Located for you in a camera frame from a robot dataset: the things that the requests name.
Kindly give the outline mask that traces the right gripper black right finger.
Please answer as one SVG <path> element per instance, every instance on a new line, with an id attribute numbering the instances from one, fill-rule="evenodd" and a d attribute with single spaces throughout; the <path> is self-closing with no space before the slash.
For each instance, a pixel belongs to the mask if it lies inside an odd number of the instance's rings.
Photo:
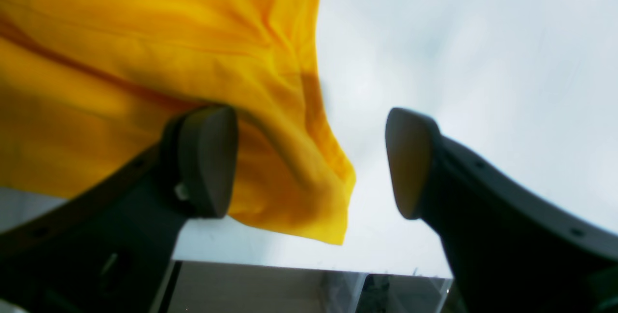
<path id="1" fill-rule="evenodd" d="M 421 113 L 392 108 L 393 198 L 440 238 L 468 313 L 615 313 L 617 236 L 519 185 Z"/>

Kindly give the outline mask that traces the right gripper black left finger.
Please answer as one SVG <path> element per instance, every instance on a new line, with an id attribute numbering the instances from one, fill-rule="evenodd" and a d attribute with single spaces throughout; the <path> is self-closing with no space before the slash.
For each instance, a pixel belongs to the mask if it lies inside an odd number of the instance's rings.
<path id="1" fill-rule="evenodd" d="M 238 146 L 232 107 L 168 121 L 95 187 L 1 234 L 1 299 L 29 313 L 147 313 L 187 220 L 227 214 Z"/>

